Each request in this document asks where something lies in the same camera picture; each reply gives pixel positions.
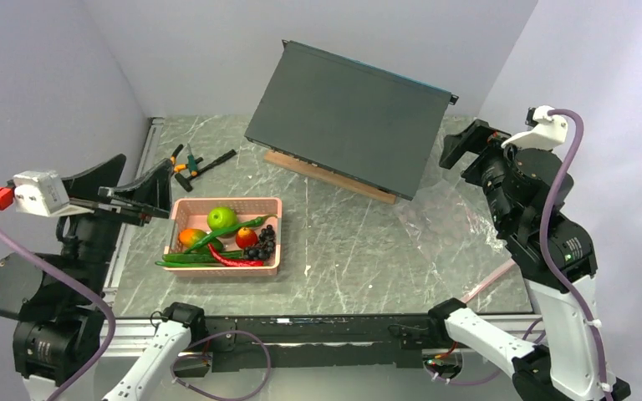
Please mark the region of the red chili pepper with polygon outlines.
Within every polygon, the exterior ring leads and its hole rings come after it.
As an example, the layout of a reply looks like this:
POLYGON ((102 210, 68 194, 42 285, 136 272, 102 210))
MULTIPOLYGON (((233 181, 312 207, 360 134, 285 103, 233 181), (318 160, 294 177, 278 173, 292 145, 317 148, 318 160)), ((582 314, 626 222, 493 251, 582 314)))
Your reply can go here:
POLYGON ((231 259, 224 257, 222 254, 220 254, 216 248, 212 244, 207 245, 208 250, 211 253, 211 256, 221 263, 223 266, 228 266, 228 267, 243 267, 243 266, 251 266, 251 267, 259 267, 259 266, 264 266, 264 261, 261 260, 246 260, 246 259, 231 259))

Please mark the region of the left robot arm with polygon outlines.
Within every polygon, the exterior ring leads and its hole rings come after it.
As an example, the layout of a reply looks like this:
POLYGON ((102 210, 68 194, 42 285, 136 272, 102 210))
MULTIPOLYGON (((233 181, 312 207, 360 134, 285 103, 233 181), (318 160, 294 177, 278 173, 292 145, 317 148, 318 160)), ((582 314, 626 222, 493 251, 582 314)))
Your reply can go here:
POLYGON ((105 279, 124 225, 171 213, 173 164, 161 160, 127 185, 117 155, 70 177, 27 170, 0 187, 0 211, 57 221, 57 254, 35 253, 0 228, 0 317, 16 323, 13 361, 33 400, 94 400, 95 369, 115 337, 105 279))

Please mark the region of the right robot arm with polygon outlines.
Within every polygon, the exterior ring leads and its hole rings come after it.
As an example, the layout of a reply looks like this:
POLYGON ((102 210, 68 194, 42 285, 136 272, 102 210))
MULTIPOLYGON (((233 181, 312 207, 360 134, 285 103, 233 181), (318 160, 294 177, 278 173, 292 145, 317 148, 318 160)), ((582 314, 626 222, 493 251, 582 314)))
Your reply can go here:
POLYGON ((522 145, 483 120, 443 141, 440 166, 472 153, 462 178, 481 188, 497 238, 504 241, 538 305, 547 342, 516 338, 451 298, 428 313, 438 347, 456 342, 479 353, 511 380, 524 400, 624 400, 629 384, 609 368, 594 299, 592 239, 561 212, 573 187, 547 146, 522 145))

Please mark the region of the clear zip top bag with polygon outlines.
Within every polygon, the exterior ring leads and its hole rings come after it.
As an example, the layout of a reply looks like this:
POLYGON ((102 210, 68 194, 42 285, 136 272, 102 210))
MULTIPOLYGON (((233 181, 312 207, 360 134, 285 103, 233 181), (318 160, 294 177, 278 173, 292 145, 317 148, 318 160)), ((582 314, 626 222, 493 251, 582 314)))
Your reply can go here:
POLYGON ((398 201, 393 212, 430 276, 446 285, 450 297, 487 312, 514 264, 497 239, 485 201, 472 202, 441 182, 419 190, 413 200, 398 201))

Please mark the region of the pink plastic basket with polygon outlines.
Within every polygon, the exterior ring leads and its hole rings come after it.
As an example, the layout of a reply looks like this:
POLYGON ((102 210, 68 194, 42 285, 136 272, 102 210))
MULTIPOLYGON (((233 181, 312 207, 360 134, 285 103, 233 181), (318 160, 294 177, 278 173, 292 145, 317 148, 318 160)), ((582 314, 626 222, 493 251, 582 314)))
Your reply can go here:
POLYGON ((240 222, 268 215, 264 224, 273 227, 276 233, 275 250, 264 266, 232 267, 220 263, 194 264, 191 267, 168 267, 164 269, 178 277, 267 277, 275 276, 281 261, 281 223, 282 201, 276 197, 237 197, 237 198, 181 198, 171 212, 174 226, 171 241, 163 253, 181 253, 186 248, 178 236, 184 229, 200 229, 209 232, 207 216, 214 208, 226 206, 232 209, 240 222))

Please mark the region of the orange green mango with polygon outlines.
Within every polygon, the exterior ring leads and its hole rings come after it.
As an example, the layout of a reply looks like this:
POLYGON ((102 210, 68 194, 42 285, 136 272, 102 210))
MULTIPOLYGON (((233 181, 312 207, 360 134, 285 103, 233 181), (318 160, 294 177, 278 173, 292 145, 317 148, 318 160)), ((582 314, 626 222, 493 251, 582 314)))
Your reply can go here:
MULTIPOLYGON (((208 232, 204 230, 186 228, 182 230, 178 235, 178 241, 180 242, 184 252, 209 253, 210 250, 207 245, 196 248, 193 251, 189 251, 198 241, 202 240, 207 235, 208 232)), ((217 238, 213 238, 212 240, 210 240, 209 245, 212 245, 212 247, 215 248, 216 251, 223 251, 225 249, 225 245, 217 238)))

